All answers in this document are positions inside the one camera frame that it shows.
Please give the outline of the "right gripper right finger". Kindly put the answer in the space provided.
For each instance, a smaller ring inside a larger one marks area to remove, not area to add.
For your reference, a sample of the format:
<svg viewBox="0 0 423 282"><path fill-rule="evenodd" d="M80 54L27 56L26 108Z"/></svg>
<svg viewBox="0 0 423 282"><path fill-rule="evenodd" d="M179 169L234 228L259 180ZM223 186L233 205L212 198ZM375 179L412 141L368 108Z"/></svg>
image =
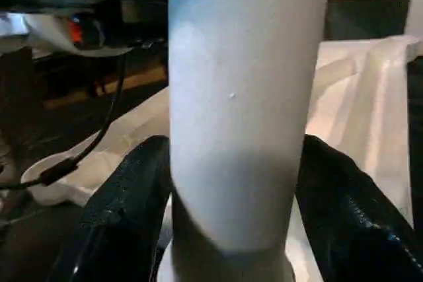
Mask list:
<svg viewBox="0 0 423 282"><path fill-rule="evenodd" d="M422 247L375 182L344 153L306 135L295 193L324 281L421 281Z"/></svg>

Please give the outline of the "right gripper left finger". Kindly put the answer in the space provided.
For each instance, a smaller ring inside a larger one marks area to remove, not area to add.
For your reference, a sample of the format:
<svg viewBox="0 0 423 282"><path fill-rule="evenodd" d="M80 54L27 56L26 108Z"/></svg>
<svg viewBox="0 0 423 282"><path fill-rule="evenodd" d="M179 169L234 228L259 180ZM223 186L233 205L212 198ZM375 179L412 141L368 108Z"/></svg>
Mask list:
<svg viewBox="0 0 423 282"><path fill-rule="evenodd" d="M171 191L169 138L154 135L84 206L58 257L58 281L150 281Z"/></svg>

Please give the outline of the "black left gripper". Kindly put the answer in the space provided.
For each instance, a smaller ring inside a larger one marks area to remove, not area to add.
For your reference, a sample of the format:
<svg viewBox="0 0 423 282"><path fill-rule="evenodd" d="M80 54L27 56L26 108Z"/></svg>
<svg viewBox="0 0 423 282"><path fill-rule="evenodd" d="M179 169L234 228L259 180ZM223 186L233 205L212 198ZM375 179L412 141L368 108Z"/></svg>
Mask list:
<svg viewBox="0 0 423 282"><path fill-rule="evenodd" d="M77 13L68 19L71 40L76 48L102 48L105 42L100 21L91 13Z"/></svg>

